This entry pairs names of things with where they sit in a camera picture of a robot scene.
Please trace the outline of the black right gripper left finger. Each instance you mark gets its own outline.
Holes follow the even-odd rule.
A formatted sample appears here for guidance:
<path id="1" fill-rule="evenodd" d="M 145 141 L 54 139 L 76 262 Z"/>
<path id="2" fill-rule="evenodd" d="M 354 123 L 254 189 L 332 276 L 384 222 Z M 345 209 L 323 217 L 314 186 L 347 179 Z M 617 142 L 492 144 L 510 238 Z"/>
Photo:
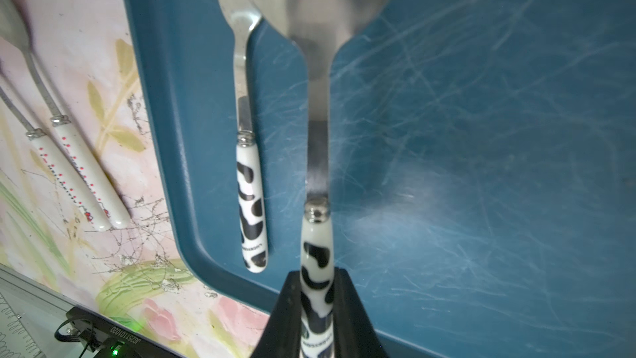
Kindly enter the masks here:
<path id="1" fill-rule="evenodd" d="M 300 272 L 288 274 L 251 358 L 299 358 L 301 347 Z"/>

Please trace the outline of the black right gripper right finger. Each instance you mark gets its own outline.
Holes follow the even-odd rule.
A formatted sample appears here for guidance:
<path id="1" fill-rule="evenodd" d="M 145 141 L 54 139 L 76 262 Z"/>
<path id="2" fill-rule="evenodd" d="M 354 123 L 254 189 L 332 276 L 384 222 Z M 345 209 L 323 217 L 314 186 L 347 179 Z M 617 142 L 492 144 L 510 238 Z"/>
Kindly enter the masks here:
<path id="1" fill-rule="evenodd" d="M 348 272 L 336 268 L 335 276 L 335 357 L 389 358 Z"/>

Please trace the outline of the white Hello Kitty fork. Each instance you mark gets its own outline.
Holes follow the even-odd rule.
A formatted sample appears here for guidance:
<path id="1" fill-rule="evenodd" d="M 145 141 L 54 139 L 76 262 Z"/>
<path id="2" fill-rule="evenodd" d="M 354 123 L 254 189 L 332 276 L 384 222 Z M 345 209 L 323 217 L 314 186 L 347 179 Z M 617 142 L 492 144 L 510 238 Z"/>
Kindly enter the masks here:
<path id="1" fill-rule="evenodd" d="M 36 149 L 39 158 L 48 167 L 49 172 L 56 179 L 63 192 L 80 209 L 87 222 L 91 223 L 97 231 L 110 230 L 112 225 L 107 215 L 66 155 L 61 152 L 61 149 L 58 148 L 46 132 L 34 127 L 27 120 L 9 99 L 4 89 L 1 89 L 1 98 L 19 123 L 26 129 L 26 136 Z"/>

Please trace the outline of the cow pattern spoon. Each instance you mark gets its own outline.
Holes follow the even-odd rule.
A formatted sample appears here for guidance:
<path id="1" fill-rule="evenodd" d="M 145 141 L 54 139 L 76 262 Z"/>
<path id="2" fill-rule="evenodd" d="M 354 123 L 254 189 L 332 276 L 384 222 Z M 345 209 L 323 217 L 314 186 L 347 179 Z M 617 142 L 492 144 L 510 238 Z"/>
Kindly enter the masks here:
<path id="1" fill-rule="evenodd" d="M 252 0 L 301 51 L 308 71 L 306 200 L 301 225 L 301 341 L 304 357 L 332 357 L 335 259 L 329 200 L 330 74 L 338 51 L 389 0 Z"/>

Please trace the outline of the cow pattern fork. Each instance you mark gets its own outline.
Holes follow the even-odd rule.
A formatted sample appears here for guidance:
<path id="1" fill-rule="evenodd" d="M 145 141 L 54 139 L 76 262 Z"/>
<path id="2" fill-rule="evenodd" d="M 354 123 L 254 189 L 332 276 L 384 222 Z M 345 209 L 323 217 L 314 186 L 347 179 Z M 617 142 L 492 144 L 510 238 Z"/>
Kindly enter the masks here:
<path id="1" fill-rule="evenodd" d="M 235 39 L 233 71 L 237 112 L 236 166 L 243 261 L 252 273 L 268 265 L 268 235 L 259 149 L 248 87 L 248 43 L 262 21 L 250 0 L 218 0 Z"/>

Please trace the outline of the white Hello Kitty spoon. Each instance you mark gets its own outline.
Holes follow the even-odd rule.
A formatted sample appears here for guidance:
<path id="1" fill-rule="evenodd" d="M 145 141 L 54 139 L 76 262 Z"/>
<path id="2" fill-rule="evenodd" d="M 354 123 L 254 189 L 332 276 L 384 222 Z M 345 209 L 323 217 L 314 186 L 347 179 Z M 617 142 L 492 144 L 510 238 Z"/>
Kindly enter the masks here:
<path id="1" fill-rule="evenodd" d="M 56 145 L 79 172 L 82 180 L 93 193 L 95 200 L 104 210 L 112 227 L 117 229 L 129 227 L 132 225 L 132 218 L 128 209 L 92 154 L 88 144 L 82 138 L 79 129 L 67 115 L 62 114 L 46 88 L 36 66 L 36 58 L 31 49 L 30 35 L 26 27 L 13 1 L 1 0 L 1 38 L 23 54 L 31 78 L 51 112 L 52 130 L 60 138 L 60 142 Z"/>

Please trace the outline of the teal plastic tray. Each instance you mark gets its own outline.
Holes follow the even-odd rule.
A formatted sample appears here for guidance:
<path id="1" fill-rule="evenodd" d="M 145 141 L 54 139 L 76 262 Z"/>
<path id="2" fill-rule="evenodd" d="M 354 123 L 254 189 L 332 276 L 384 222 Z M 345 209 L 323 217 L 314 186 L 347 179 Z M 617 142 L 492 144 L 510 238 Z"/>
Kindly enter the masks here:
<path id="1" fill-rule="evenodd" d="M 300 267 L 302 55 L 251 36 L 251 273 L 219 2 L 124 1 L 178 251 L 270 311 Z M 391 0 L 336 57 L 330 104 L 336 265 L 390 356 L 634 356 L 635 0 Z"/>

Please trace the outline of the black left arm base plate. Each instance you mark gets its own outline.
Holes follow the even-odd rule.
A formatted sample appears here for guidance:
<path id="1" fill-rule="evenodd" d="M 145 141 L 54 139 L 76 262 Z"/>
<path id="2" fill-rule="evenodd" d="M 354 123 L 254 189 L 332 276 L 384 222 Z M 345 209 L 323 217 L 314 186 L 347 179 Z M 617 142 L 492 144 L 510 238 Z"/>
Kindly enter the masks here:
<path id="1" fill-rule="evenodd" d="M 116 322 L 74 306 L 66 313 L 66 321 L 54 333 L 60 342 L 81 343 L 95 357 L 181 357 L 154 341 Z"/>

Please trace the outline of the aluminium mounting rail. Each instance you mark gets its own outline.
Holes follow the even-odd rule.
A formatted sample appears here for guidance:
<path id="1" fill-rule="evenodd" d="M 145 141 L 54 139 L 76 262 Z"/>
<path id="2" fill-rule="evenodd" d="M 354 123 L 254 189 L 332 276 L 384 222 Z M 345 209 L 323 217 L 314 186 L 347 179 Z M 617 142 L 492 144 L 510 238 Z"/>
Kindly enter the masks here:
<path id="1" fill-rule="evenodd" d="M 61 342 L 54 332 L 76 302 L 1 265 L 1 295 L 26 328 L 44 357 L 79 357 L 81 343 Z"/>

